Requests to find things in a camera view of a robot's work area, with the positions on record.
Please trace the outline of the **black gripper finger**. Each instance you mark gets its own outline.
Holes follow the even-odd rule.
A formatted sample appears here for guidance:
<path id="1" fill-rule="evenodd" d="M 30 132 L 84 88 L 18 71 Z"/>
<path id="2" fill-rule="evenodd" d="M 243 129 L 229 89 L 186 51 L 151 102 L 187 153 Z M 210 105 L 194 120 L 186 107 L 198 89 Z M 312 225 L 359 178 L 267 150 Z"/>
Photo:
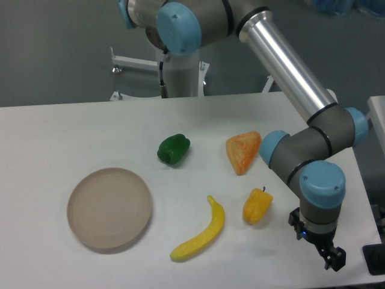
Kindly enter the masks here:
<path id="1" fill-rule="evenodd" d="M 288 223 L 294 228 L 297 240 L 303 237 L 303 223 L 300 220 L 300 208 L 294 209 L 289 213 Z"/>
<path id="2" fill-rule="evenodd" d="M 319 255 L 324 259 L 326 270 L 340 270 L 346 264 L 346 252 L 340 247 L 334 247 L 333 242 L 315 245 Z"/>

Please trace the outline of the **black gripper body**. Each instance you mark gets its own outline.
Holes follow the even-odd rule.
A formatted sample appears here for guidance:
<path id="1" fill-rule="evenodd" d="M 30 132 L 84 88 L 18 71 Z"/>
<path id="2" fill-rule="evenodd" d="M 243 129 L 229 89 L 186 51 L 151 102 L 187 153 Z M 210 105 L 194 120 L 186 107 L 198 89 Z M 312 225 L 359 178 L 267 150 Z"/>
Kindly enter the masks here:
<path id="1" fill-rule="evenodd" d="M 332 243 L 337 228 L 337 221 L 327 224 L 316 224 L 300 220 L 296 225 L 297 239 L 304 238 L 312 244 Z"/>

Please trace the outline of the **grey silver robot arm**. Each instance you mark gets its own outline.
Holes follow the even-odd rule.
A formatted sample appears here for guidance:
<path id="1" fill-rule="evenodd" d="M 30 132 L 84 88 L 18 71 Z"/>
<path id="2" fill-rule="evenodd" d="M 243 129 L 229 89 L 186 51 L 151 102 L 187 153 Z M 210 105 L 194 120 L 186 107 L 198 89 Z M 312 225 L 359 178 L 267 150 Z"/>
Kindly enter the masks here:
<path id="1" fill-rule="evenodd" d="M 368 134 L 365 115 L 342 108 L 274 25 L 267 1 L 119 1 L 129 29 L 153 28 L 163 48 L 186 56 L 232 34 L 249 45 L 307 123 L 295 135 L 268 134 L 259 153 L 299 198 L 289 215 L 298 239 L 315 245 L 326 269 L 340 270 L 346 253 L 333 244 L 345 197 L 345 175 L 328 159 Z"/>

